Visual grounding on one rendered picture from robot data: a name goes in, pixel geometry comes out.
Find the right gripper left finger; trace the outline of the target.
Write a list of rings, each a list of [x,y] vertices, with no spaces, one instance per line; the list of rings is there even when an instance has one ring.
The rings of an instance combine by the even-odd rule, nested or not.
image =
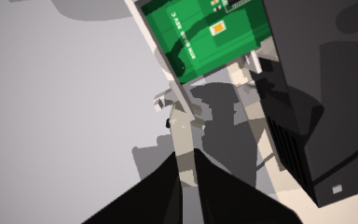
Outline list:
[[[175,151],[152,174],[81,224],[183,224]]]

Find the grey flat mat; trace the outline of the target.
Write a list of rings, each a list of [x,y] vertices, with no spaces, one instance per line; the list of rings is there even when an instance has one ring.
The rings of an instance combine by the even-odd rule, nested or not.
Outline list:
[[[0,0],[0,224],[80,224],[175,151],[125,0]],[[183,85],[193,148],[278,200],[226,64]]]

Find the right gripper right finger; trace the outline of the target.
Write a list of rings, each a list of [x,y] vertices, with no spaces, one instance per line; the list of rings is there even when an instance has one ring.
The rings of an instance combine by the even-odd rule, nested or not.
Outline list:
[[[293,209],[216,166],[198,148],[194,160],[204,224],[303,224]]]

